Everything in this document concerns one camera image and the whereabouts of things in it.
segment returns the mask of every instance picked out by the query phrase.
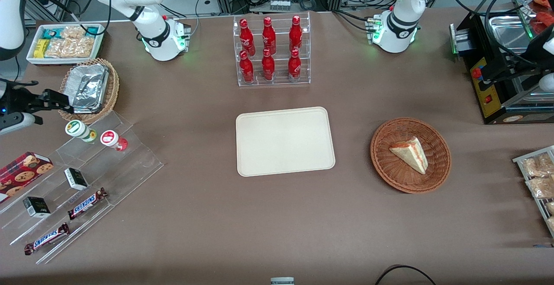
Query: wicker basket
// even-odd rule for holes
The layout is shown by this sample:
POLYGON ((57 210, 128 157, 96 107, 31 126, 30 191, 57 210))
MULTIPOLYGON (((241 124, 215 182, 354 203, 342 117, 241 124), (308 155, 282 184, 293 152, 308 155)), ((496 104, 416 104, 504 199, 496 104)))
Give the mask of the wicker basket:
MULTIPOLYGON (((97 119, 103 117, 103 115, 109 113, 111 110, 113 110, 113 106, 115 106, 115 101, 117 100, 117 92, 119 91, 119 76, 117 76, 117 72, 115 69, 113 69, 113 66, 106 60, 103 60, 102 58, 95 58, 93 60, 87 60, 83 63, 77 64, 77 66, 82 65, 92 65, 92 64, 103 64, 107 66, 110 70, 110 75, 107 80, 107 86, 106 86, 106 94, 104 96, 104 104, 102 110, 96 114, 69 114, 64 111, 59 111, 61 114, 61 117, 63 117, 66 121, 72 121, 72 120, 80 120, 83 121, 83 123, 89 125, 96 121, 97 119)), ((69 72, 65 74, 64 80, 61 82, 60 92, 63 93, 65 89, 65 83, 68 81, 69 72)))
POLYGON ((451 170, 451 153, 443 137, 418 119, 401 117, 386 121, 374 133, 370 145, 371 160, 379 175, 391 186, 406 193, 437 190, 451 170), (414 170, 390 152, 390 145, 418 137, 429 167, 425 175, 414 170))

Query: red bottle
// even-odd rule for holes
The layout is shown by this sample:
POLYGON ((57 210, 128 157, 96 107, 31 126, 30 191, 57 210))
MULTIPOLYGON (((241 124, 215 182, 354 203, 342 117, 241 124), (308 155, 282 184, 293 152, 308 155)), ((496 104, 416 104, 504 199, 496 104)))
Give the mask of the red bottle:
POLYGON ((252 35, 252 31, 248 28, 248 21, 246 19, 241 19, 239 24, 241 25, 241 45, 243 49, 248 52, 249 56, 254 56, 256 54, 254 35, 252 35))
POLYGON ((302 62, 298 58, 298 49, 293 49, 289 59, 289 81, 297 82, 300 80, 300 66, 302 62))
POLYGON ((268 48, 271 54, 277 52, 277 39, 275 38, 275 29, 271 25, 271 17, 264 17, 264 31, 261 33, 264 39, 264 48, 268 48))
POLYGON ((297 15, 293 16, 293 26, 290 28, 289 39, 291 52, 294 48, 300 50, 302 47, 302 28, 300 27, 300 17, 297 15))
POLYGON ((264 78, 267 81, 272 81, 275 78, 275 60, 271 56, 271 51, 268 48, 264 49, 264 58, 261 60, 261 67, 264 69, 264 78))
POLYGON ((239 66, 241 67, 244 82, 251 84, 254 82, 254 66, 252 66, 252 62, 248 58, 248 53, 246 51, 241 50, 240 55, 241 62, 239 62, 239 66))

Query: brown table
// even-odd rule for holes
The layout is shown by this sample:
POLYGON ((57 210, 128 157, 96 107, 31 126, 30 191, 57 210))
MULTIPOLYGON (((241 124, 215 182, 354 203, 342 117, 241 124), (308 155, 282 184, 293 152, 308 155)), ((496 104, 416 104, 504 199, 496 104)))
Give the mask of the brown table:
MULTIPOLYGON (((0 283, 372 284, 399 263, 439 284, 548 283, 554 250, 532 248, 548 230, 511 159, 554 144, 553 127, 483 125, 450 52, 448 25, 464 16, 430 9, 413 45, 388 54, 312 13, 312 84, 265 89, 237 86, 232 17, 202 19, 171 62, 153 60, 131 23, 112 23, 101 56, 121 78, 116 111, 166 166, 47 265, 0 237, 0 283), (333 169, 238 175, 239 114, 310 106, 329 112, 333 169), (451 175, 435 192, 402 194, 376 174, 368 143, 394 117, 422 119, 449 143, 451 175)), ((67 69, 30 65, 25 79, 58 89, 67 69)), ((67 141, 57 112, 38 115, 44 125, 0 137, 0 165, 67 141)), ((400 279, 423 277, 396 271, 383 284, 400 279)))

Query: snack box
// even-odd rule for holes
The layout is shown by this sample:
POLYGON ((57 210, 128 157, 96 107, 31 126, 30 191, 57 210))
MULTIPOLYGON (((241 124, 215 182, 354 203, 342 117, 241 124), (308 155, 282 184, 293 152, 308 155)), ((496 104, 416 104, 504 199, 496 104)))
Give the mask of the snack box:
MULTIPOLYGON (((97 54, 100 50, 100 46, 102 45, 103 34, 100 34, 94 37, 93 50, 91 51, 90 56, 88 58, 35 58, 34 57, 34 50, 36 48, 36 44, 39 42, 40 39, 43 38, 43 35, 46 31, 57 29, 57 28, 63 28, 64 26, 69 26, 69 25, 75 25, 75 24, 64 23, 64 24, 40 25, 36 29, 36 33, 33 38, 33 43, 31 44, 31 47, 29 48, 29 52, 27 53, 27 61, 30 64, 35 64, 36 66, 61 66, 61 65, 73 65, 73 64, 85 62, 86 60, 97 58, 97 54)), ((97 23, 86 23, 86 24, 83 24, 83 26, 85 26, 86 28, 97 27, 98 32, 103 32, 104 30, 104 27, 101 24, 97 24, 97 23)))
POLYGON ((0 204, 53 167, 47 157, 26 152, 0 169, 0 204))

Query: clear acrylic display stand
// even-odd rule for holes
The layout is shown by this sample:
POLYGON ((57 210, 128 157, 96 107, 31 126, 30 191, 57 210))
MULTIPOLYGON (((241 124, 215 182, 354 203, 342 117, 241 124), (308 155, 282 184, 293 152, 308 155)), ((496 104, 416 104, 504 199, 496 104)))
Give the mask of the clear acrylic display stand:
POLYGON ((49 155, 54 168, 47 176, 19 191, 16 197, 12 197, 4 202, 5 206, 1 206, 0 223, 4 224, 2 234, 10 240, 10 245, 21 249, 22 256, 26 244, 33 243, 64 222, 69 225, 69 236, 60 237, 28 256, 37 264, 52 260, 164 166, 156 155, 141 143, 131 129, 132 125, 117 113, 112 111, 89 127, 95 129, 98 135, 106 130, 114 130, 127 139, 127 149, 119 152, 105 147, 99 139, 89 144, 81 139, 72 138, 49 155), (70 188, 64 174, 68 167, 81 171, 89 184, 85 191, 70 188), (104 188, 108 196, 76 219, 69 220, 67 212, 100 188, 104 188), (51 215, 47 218, 30 217, 22 202, 26 196, 44 198, 51 215))
POLYGON ((235 44, 235 61, 237 62, 237 76, 239 86, 271 86, 271 85, 298 85, 298 84, 310 84, 311 82, 311 44, 310 44, 310 14, 309 13, 283 13, 283 14, 271 14, 271 22, 273 28, 275 28, 275 34, 277 37, 277 52, 273 55, 275 60, 275 78, 273 81, 267 81, 263 77, 263 70, 261 67, 261 60, 263 58, 264 43, 261 37, 261 33, 264 30, 263 18, 255 15, 247 16, 235 16, 233 23, 233 39, 235 44), (289 81, 289 31, 293 24, 293 16, 298 15, 300 17, 300 27, 302 28, 302 47, 300 48, 299 58, 302 62, 300 66, 300 80, 297 82, 289 81), (254 46, 256 47, 256 54, 250 58, 254 66, 254 82, 247 84, 244 82, 241 74, 241 67, 239 62, 241 58, 239 52, 242 50, 241 45, 241 27, 239 26, 239 20, 247 19, 248 27, 254 35, 254 46))

